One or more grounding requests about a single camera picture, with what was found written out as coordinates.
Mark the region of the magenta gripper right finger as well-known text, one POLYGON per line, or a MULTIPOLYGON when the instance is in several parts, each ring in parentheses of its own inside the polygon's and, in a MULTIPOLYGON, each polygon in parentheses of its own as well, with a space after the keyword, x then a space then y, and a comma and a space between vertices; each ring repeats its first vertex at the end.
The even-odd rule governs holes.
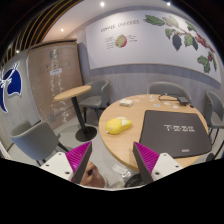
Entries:
POLYGON ((159 154, 138 142, 133 143, 133 154, 143 182, 152 183, 152 171, 159 159, 159 154))

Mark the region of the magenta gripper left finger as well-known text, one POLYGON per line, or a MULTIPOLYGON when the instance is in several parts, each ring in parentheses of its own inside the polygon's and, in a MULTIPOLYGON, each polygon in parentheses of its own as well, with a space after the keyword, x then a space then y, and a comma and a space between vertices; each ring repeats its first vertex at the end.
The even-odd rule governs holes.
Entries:
POLYGON ((92 142, 86 142, 66 153, 66 158, 73 170, 73 180, 79 184, 92 153, 92 142))

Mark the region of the person's hand below gripper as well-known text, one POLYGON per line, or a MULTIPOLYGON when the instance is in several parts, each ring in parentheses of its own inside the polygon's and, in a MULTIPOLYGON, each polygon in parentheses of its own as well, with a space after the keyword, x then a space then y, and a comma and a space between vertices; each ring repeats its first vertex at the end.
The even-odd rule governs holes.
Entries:
POLYGON ((88 162, 80 184, 84 186, 103 188, 105 186, 105 180, 99 173, 97 166, 92 162, 88 162))

